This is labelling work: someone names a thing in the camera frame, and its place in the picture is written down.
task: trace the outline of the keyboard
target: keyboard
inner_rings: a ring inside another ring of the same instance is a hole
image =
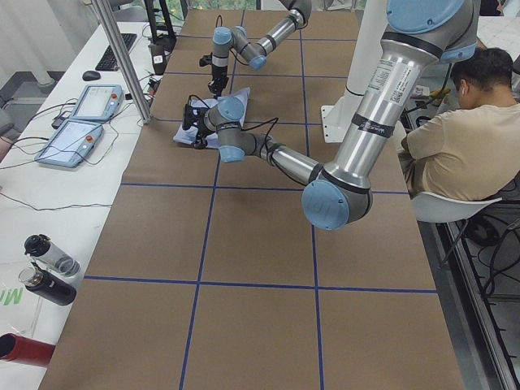
[[[123,32],[121,36],[123,37],[123,42],[127,46],[127,50],[129,51],[133,45],[133,42],[135,42],[137,39],[137,34]],[[112,48],[108,46],[105,50],[105,53],[103,53],[103,56],[99,60],[99,63],[97,63],[96,70],[101,72],[110,72],[116,71],[117,67],[117,61],[115,60],[114,52],[112,51]]]

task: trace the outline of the man's neck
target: man's neck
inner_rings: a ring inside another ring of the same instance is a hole
[[[514,100],[511,88],[507,85],[495,85],[490,93],[483,93],[476,106],[491,105],[497,107],[511,107],[517,104]]]

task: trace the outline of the brown table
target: brown table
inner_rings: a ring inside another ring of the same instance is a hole
[[[391,143],[371,212],[323,232],[275,168],[171,139],[188,95],[210,96],[217,15],[256,41],[285,14],[189,12],[41,389],[463,388]],[[278,116],[275,137],[330,161],[320,106],[357,34],[315,12],[261,71],[231,63],[224,94],[251,87],[246,126]]]

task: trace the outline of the red cup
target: red cup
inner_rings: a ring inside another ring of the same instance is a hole
[[[0,337],[0,360],[47,367],[54,345],[7,333]]]

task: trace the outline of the blue tablet device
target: blue tablet device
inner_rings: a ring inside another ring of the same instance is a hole
[[[73,168],[92,151],[103,133],[103,125],[66,119],[37,154],[34,161]]]
[[[121,85],[87,85],[72,109],[70,118],[106,122],[123,100]]]

